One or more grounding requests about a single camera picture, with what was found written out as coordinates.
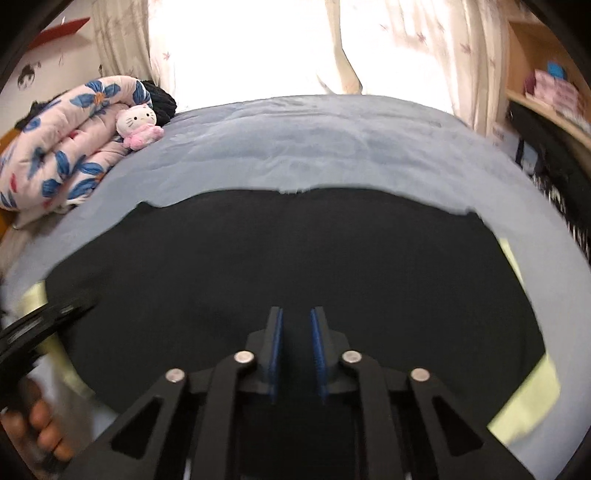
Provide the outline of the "person left hand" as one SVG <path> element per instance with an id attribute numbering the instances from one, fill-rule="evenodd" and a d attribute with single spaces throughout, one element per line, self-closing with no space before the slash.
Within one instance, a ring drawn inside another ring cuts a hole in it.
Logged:
<path id="1" fill-rule="evenodd" d="M 74 457 L 51 405 L 29 377 L 18 381 L 10 406 L 1 410 L 1 424 L 37 479 L 55 479 L 55 469 Z"/>

